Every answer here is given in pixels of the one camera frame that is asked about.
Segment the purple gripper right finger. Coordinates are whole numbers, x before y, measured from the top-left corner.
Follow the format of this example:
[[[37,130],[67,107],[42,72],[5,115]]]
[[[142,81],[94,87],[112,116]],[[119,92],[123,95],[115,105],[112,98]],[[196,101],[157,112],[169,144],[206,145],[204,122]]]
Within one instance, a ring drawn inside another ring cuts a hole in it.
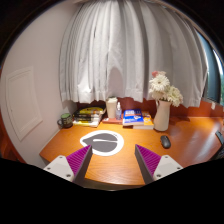
[[[135,145],[135,157],[146,184],[182,169],[182,166],[169,155],[159,156],[140,145]]]

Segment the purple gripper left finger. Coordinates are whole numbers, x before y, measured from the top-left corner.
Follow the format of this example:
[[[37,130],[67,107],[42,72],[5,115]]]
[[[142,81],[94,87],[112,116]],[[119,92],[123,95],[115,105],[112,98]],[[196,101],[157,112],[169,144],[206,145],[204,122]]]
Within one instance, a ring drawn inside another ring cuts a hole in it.
[[[88,145],[68,156],[59,155],[44,170],[82,186],[91,157],[92,146]]]

